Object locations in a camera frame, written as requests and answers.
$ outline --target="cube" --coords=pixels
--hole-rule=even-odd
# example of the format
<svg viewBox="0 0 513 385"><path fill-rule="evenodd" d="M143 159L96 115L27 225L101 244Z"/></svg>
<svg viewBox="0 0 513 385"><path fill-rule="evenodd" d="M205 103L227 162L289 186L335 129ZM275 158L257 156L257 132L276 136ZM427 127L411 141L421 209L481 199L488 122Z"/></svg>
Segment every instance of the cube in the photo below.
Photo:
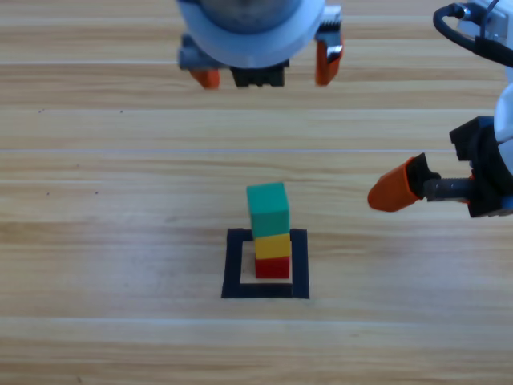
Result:
<svg viewBox="0 0 513 385"><path fill-rule="evenodd" d="M289 279L290 257L256 259L255 272L259 279Z"/></svg>
<svg viewBox="0 0 513 385"><path fill-rule="evenodd" d="M292 252L290 233L255 238L254 242L256 259L290 257Z"/></svg>
<svg viewBox="0 0 513 385"><path fill-rule="evenodd" d="M289 200L283 183L247 187L253 238L290 232Z"/></svg>

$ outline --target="wooden table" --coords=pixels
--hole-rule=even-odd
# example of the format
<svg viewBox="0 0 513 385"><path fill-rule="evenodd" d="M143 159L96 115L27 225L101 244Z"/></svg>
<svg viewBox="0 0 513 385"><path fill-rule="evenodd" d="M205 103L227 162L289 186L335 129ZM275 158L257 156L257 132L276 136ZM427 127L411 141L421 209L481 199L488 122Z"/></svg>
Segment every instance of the wooden table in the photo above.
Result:
<svg viewBox="0 0 513 385"><path fill-rule="evenodd" d="M311 46L285 89L213 93L176 66L173 1L0 1L0 383L512 384L511 219L366 202L421 151L468 176L448 132L505 86L443 5L346 0L331 87ZM245 187L277 180L312 298L223 300Z"/></svg>

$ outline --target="black square outline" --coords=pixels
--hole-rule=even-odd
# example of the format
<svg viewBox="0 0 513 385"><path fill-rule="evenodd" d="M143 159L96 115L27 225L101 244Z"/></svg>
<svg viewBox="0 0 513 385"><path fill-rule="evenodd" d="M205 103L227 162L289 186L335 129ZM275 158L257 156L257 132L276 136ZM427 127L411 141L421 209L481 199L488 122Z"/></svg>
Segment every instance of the black square outline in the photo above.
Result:
<svg viewBox="0 0 513 385"><path fill-rule="evenodd" d="M308 234L290 230L292 242L292 283L240 283L242 245L252 242L247 229L228 229L222 298L301 298L310 299Z"/></svg>

